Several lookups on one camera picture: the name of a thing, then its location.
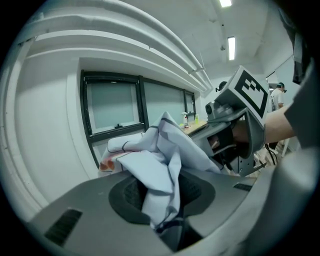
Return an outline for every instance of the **black window frame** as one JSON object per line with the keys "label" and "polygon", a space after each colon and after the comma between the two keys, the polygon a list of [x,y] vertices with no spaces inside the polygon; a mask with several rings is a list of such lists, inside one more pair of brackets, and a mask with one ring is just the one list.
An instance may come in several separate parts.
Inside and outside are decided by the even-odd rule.
{"label": "black window frame", "polygon": [[[128,125],[125,127],[115,128],[112,130],[106,130],[98,133],[92,133],[91,123],[89,118],[87,86],[88,84],[92,85],[92,84],[102,84],[102,83],[110,83],[110,82],[118,82],[118,83],[123,82],[126,84],[135,84],[136,101],[137,101],[140,123]],[[114,73],[114,72],[81,70],[81,75],[80,75],[81,116],[82,116],[85,137],[97,167],[99,167],[99,161],[94,152],[93,143],[111,139],[117,136],[132,133],[135,131],[144,130],[146,132],[148,130],[150,124],[148,119],[148,110],[147,110],[144,83],[152,83],[159,86],[164,86],[164,87],[168,87],[178,91],[182,91],[183,101],[184,101],[184,111],[187,113],[188,113],[188,105],[187,105],[186,95],[191,95],[192,101],[193,101],[193,113],[188,113],[188,117],[193,115],[194,117],[196,117],[195,94],[191,91],[176,87],[174,85],[171,85],[165,82],[160,82],[157,80],[146,78],[146,77],[143,77],[142,75],[130,75],[130,74]]]}

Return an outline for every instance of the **white ceiling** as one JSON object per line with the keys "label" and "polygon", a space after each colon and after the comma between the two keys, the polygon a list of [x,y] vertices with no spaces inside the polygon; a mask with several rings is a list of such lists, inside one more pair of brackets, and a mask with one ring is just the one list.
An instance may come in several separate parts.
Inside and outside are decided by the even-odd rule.
{"label": "white ceiling", "polygon": [[[222,8],[219,0],[122,0],[158,19],[172,30],[206,68],[210,79],[216,67],[253,64],[268,16],[265,0],[231,0]],[[236,38],[235,60],[228,58],[228,37]]]}

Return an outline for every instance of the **crumpled fabric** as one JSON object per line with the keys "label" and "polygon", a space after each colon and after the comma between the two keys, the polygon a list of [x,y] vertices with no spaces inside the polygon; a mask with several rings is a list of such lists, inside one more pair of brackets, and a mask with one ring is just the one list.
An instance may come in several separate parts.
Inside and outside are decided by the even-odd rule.
{"label": "crumpled fabric", "polygon": [[178,176],[182,167],[220,173],[219,168],[175,123],[168,112],[145,133],[108,141],[99,170],[128,170],[148,189],[142,212],[154,229],[171,221],[180,209]]}

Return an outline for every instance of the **gray plastic housing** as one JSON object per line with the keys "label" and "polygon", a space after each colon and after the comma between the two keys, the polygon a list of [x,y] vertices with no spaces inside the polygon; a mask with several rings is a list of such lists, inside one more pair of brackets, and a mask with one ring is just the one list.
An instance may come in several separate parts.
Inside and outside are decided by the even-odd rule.
{"label": "gray plastic housing", "polygon": [[[254,83],[256,87],[245,94],[249,81]],[[256,99],[250,98],[256,95],[251,94],[255,90],[260,92],[257,96],[262,95],[259,106],[256,105]],[[235,123],[244,117],[248,137],[247,148],[243,148],[240,153],[242,159],[235,159],[230,164],[233,170],[241,176],[251,174],[256,171],[254,169],[254,153],[263,147],[266,140],[264,118],[267,113],[267,102],[268,94],[266,91],[245,68],[240,66],[215,101],[209,102],[205,106],[208,116],[207,127],[193,134],[191,138],[209,157],[213,157],[233,145],[226,146],[214,153],[208,138],[228,128],[232,122]]]}

